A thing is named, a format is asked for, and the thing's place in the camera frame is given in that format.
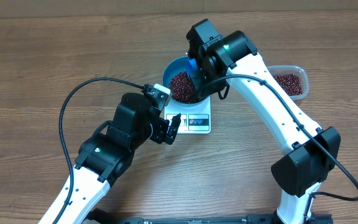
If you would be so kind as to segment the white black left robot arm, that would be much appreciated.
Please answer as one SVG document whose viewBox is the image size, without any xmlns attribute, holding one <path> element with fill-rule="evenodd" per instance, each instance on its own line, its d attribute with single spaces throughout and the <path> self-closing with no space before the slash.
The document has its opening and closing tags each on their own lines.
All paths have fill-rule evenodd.
<svg viewBox="0 0 358 224">
<path fill-rule="evenodd" d="M 114 118 L 101 124 L 79 148 L 73 173 L 41 223 L 82 223 L 115 181 L 131 166 L 146 140 L 172 144 L 181 122 L 162 119 L 171 96 L 160 90 L 126 93 Z"/>
</svg>

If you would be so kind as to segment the blue plastic measuring scoop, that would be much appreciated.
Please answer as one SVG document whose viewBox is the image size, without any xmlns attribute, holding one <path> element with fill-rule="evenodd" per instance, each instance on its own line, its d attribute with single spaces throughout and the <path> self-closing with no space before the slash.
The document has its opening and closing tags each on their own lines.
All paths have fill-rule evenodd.
<svg viewBox="0 0 358 224">
<path fill-rule="evenodd" d="M 195 77 L 198 75 L 199 69 L 194 58 L 186 61 L 186 72 L 189 77 Z"/>
</svg>

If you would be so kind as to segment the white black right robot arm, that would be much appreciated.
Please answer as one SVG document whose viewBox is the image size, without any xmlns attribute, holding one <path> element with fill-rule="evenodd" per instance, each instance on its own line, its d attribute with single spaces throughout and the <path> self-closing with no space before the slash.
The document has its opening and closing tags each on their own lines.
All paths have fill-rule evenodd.
<svg viewBox="0 0 358 224">
<path fill-rule="evenodd" d="M 326 223 L 311 212 L 313 194 L 333 170 L 341 137 L 323 129 L 294 103 L 265 65 L 257 47 L 237 30 L 217 32 L 208 19 L 186 35 L 194 95 L 191 102 L 236 89 L 269 128 L 283 157 L 271 166 L 282 190 L 272 223 Z"/>
</svg>

